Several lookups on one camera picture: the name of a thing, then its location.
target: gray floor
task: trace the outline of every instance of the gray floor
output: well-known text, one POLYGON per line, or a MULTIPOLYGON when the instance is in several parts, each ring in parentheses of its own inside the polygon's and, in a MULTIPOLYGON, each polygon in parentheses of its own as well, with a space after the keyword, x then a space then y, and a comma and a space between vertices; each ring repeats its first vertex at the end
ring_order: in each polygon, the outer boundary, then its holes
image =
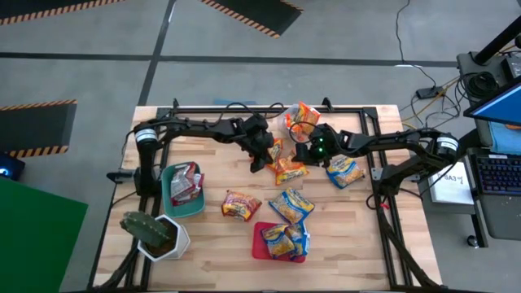
MULTIPOLYGON (((274 40, 195 0, 177 0, 162 54, 399 59, 394 19, 406 0, 292 1, 305 12, 274 40)), ((167 3, 128 0, 0 26, 0 52, 149 55, 167 3)), ((401 18, 405 57, 454 61, 457 53, 478 50, 519 13, 515 0, 412 1, 401 18)), ((30 186, 90 205, 62 291, 87 284, 114 188, 105 173, 120 163, 147 69, 148 62, 0 59, 0 106, 79 100, 69 152, 26 159, 23 178, 30 186)), ((458 74, 455 68, 425 70, 439 84, 458 74)), ((147 104, 170 104, 173 97, 185 105, 210 104, 215 98, 317 103, 327 96, 337 104, 404 106, 414 90, 430 84, 415 68, 160 63, 147 104)), ((409 109, 402 113, 409 115, 409 109)), ((461 136, 473 127, 472 120, 460 118, 440 129, 461 136)), ((468 216, 428 213, 427 220, 445 285, 519 291, 521 243, 489 239, 490 248, 474 250, 465 244, 472 232, 468 216)))

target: teal bowl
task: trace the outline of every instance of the teal bowl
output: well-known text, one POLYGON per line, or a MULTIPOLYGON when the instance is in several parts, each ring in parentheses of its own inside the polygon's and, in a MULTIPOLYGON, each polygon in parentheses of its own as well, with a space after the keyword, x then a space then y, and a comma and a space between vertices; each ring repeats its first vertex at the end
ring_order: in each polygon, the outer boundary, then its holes
MULTIPOLYGON (((201 193, 197 199, 194 199, 189 203, 174 207, 170 201, 170 182, 172 181, 173 174, 175 174, 178 169, 185 167, 189 163, 191 162, 168 166, 161 173, 161 192, 163 194, 164 213, 171 218, 192 216, 204 210, 204 192, 202 186, 201 193)), ((201 173, 197 164, 195 164, 195 173, 201 173)))

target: wooden table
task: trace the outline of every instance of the wooden table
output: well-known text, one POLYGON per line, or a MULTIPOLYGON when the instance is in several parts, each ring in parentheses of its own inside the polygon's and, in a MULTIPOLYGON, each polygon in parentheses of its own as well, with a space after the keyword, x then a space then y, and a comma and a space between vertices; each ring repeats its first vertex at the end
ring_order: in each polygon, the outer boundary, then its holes
MULTIPOLYGON (((402 130, 396 106, 374 106, 378 109, 382 133, 402 130)), ((155 117, 157 107, 137 107, 133 126, 155 117)), ((215 120, 214 114, 190 114, 191 119, 215 120)), ((335 129, 360 132, 360 119, 353 114, 322 114, 321 123, 335 129)), ((270 122, 276 138, 284 137, 270 122)), ((285 140, 283 154, 293 144, 285 140)), ((409 158, 408 151, 387 151, 389 164, 399 164, 409 158)), ((151 266, 149 290, 175 291, 258 291, 258 290, 358 290, 388 289, 383 260, 382 243, 376 213, 366 207, 371 194, 369 177, 339 190, 331 184, 323 168, 309 167, 309 175, 275 185, 274 173, 269 169, 252 174, 250 159, 236 145, 226 145, 206 138, 176 138, 170 146, 169 164, 197 162, 204 172, 204 212, 184 219, 191 245, 181 260, 162 260, 151 266), (253 225, 258 221, 282 223, 283 220, 268 205, 287 187, 293 187, 313 203, 315 210, 306 219, 311 234, 310 249, 303 264, 252 258, 253 225), (254 195, 263 204, 250 222, 244 223, 223 217, 221 203, 226 190, 254 195)), ((366 171, 367 159, 356 162, 366 171)), ((138 152, 134 136, 130 136, 122 168, 136 168, 138 152)), ((402 187, 418 192, 411 182, 402 187)), ((114 200, 134 191, 131 183, 116 188, 114 200)), ((420 200, 407 193, 396 197, 405 244, 414 259, 435 282, 440 273, 432 248, 431 237, 420 200)), ((132 237, 119 224, 126 211, 138 210, 138 196, 119 202, 111 211, 99 258, 94 284, 111 276, 130 248, 132 237)), ((399 258, 393 250, 396 274, 401 279, 399 258)), ((136 280, 141 276, 139 257, 136 280)))

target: red tray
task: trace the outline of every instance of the red tray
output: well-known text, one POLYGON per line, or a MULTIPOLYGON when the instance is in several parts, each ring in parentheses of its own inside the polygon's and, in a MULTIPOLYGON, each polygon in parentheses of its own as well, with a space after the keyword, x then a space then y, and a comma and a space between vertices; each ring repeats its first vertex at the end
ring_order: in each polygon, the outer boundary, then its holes
MULTIPOLYGON (((269 255, 268 246, 264 242, 262 238, 261 231, 264 229, 271 228, 275 225, 274 223, 266 223, 266 222, 257 222, 255 226, 253 226, 253 246, 252 246, 252 256, 258 260, 273 260, 269 255)), ((280 256, 276 260, 284 260, 296 263, 303 263, 306 261, 305 256, 297 256, 294 260, 290 260, 288 255, 280 256)))

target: white pot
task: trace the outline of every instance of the white pot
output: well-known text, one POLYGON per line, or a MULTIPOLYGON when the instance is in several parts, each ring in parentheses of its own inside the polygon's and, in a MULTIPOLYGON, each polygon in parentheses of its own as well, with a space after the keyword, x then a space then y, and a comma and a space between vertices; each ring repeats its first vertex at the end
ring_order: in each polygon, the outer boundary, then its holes
POLYGON ((181 258, 183 253, 185 253, 186 249, 190 245, 190 238, 188 237, 188 232, 186 232, 185 226, 179 225, 166 215, 161 215, 156 218, 157 221, 161 219, 165 219, 166 221, 169 221, 170 223, 172 223, 172 225, 175 225, 177 227, 177 241, 176 246, 173 248, 173 250, 163 254, 162 256, 155 257, 151 255, 150 252, 148 252, 147 246, 145 246, 145 243, 141 242, 141 240, 139 240, 138 242, 138 249, 142 254, 144 254, 154 262, 163 259, 178 260, 181 258))

